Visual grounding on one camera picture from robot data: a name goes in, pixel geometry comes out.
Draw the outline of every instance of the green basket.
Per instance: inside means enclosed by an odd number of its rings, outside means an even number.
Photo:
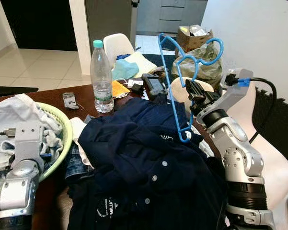
[[[63,126],[63,145],[64,149],[61,152],[60,156],[58,159],[54,162],[53,165],[46,171],[44,171],[43,174],[40,175],[39,177],[39,182],[43,181],[46,179],[57,167],[63,162],[65,159],[68,150],[70,149],[71,143],[72,143],[72,126],[71,122],[69,121],[68,117],[59,109],[56,107],[53,107],[49,104],[45,103],[38,103],[40,107],[42,108],[43,111],[48,112],[51,114],[62,126]]]

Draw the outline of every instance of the doorway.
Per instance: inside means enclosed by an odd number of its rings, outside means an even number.
[[[0,0],[19,48],[77,51],[68,0]]]

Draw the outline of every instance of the plastic bag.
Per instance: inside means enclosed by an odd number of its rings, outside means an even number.
[[[196,57],[196,59],[202,58],[205,61],[212,61],[216,58],[218,51],[214,48],[213,42],[207,44],[203,44],[200,48],[194,49],[186,53],[186,55],[192,55]],[[179,77],[178,69],[177,69],[177,62],[182,59],[182,56],[178,57],[173,62],[172,68],[172,77],[177,78]],[[198,63],[199,71],[197,74],[198,80],[204,81],[210,84],[214,90],[218,89],[219,82],[221,80],[222,74],[222,67],[221,67],[221,60],[219,59],[214,64],[210,66],[205,66]],[[180,63],[180,70],[182,77],[189,77],[193,78],[195,72],[195,64],[192,59],[187,58],[183,62]]]

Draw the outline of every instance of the water bottle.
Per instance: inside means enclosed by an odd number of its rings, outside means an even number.
[[[114,107],[112,73],[103,49],[103,42],[101,40],[95,40],[93,46],[91,80],[95,95],[95,108],[100,113],[108,113]]]

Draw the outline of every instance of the table surface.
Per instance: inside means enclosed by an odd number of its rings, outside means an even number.
[[[83,109],[72,110],[64,107],[62,94],[64,92],[73,92],[78,104],[80,104]],[[64,89],[48,90],[41,92],[31,92],[27,93],[34,101],[43,102],[55,106],[66,114],[66,116],[71,119],[73,117],[79,117],[84,120],[86,115],[92,115],[95,117],[104,115],[98,113],[94,106],[94,94],[91,85],[83,85],[77,87],[70,87]],[[128,100],[133,97],[140,97],[141,95],[135,94],[133,92],[129,93],[128,96],[120,99],[115,99],[116,109],[119,106],[125,104]],[[12,96],[0,97],[0,102]],[[220,156],[218,150],[214,146],[212,140],[210,139],[207,132],[194,121],[193,125],[198,129],[201,135],[204,136],[205,141],[210,145],[211,149],[217,157]],[[33,217],[33,227],[32,229],[61,229],[60,226],[60,213],[56,207],[56,197],[64,189],[64,170],[58,169],[52,173],[46,180],[44,180],[36,194],[35,202],[35,214]]]

